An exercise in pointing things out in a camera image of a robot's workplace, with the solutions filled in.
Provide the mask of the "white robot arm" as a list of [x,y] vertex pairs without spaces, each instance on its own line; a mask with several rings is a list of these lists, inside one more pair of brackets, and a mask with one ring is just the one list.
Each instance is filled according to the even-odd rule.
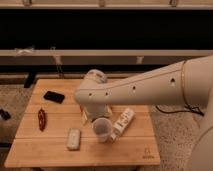
[[74,94],[90,118],[107,105],[204,106],[189,163],[191,171],[213,171],[213,55],[194,58],[108,82],[103,72],[89,71]]

